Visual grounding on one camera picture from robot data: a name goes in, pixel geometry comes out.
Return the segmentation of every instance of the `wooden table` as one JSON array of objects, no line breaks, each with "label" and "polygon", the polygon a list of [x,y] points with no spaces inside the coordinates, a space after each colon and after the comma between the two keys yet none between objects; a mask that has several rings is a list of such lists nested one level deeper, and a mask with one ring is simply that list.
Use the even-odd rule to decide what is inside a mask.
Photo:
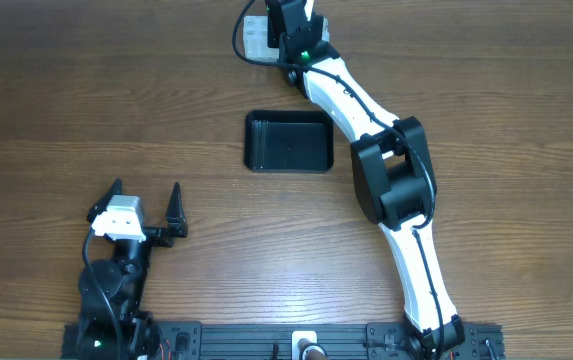
[{"label": "wooden table", "polygon": [[[86,211],[116,177],[157,225],[182,185],[189,237],[154,251],[146,284],[158,319],[401,319],[339,130],[327,174],[242,164],[246,113],[314,109],[277,70],[234,56],[243,5],[0,0],[0,357],[59,355]],[[502,324],[510,358],[573,359],[573,1],[316,6],[357,81],[426,127],[459,314]],[[95,241],[92,257],[110,251]]]}]

